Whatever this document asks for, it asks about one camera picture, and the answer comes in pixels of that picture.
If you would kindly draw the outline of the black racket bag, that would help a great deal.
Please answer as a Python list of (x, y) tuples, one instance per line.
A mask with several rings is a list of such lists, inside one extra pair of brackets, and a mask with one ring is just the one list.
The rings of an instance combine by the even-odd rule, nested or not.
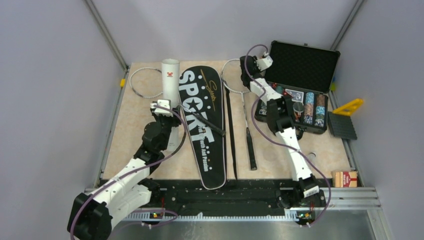
[(180, 102), (201, 184), (207, 190), (219, 189), (227, 181), (226, 137), (212, 130), (195, 115), (201, 115), (224, 131), (224, 96), (221, 78), (215, 68), (195, 65), (181, 73)]

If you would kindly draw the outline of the white shuttlecock tube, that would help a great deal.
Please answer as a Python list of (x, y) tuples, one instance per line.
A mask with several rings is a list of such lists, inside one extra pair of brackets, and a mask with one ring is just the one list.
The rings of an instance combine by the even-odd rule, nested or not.
[[(161, 62), (163, 99), (170, 100), (171, 109), (179, 106), (179, 77), (180, 62), (177, 59), (167, 58)], [(179, 129), (171, 128), (167, 151), (173, 152), (178, 147)]]

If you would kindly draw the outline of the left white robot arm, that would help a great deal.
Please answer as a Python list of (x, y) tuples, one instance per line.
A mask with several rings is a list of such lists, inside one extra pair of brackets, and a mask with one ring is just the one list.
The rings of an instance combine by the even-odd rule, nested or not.
[(159, 191), (142, 182), (175, 155), (163, 154), (172, 128), (182, 125), (185, 132), (188, 129), (179, 107), (153, 102), (150, 111), (155, 120), (145, 126), (142, 144), (127, 165), (101, 187), (75, 197), (67, 224), (72, 240), (107, 240), (114, 228), (137, 208), (154, 207), (160, 202)]

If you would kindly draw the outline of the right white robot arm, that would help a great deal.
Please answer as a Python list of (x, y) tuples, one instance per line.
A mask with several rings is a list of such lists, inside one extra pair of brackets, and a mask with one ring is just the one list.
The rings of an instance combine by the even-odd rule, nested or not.
[(241, 56), (241, 80), (243, 85), (266, 104), (266, 123), (268, 129), (287, 148), (291, 160), (292, 180), (297, 183), (293, 192), (293, 200), (299, 206), (307, 206), (318, 194), (320, 188), (316, 178), (307, 165), (306, 156), (302, 153), (296, 128), (293, 102), (287, 95), (274, 90), (261, 75), (273, 61), (270, 56), (258, 59), (250, 55)]

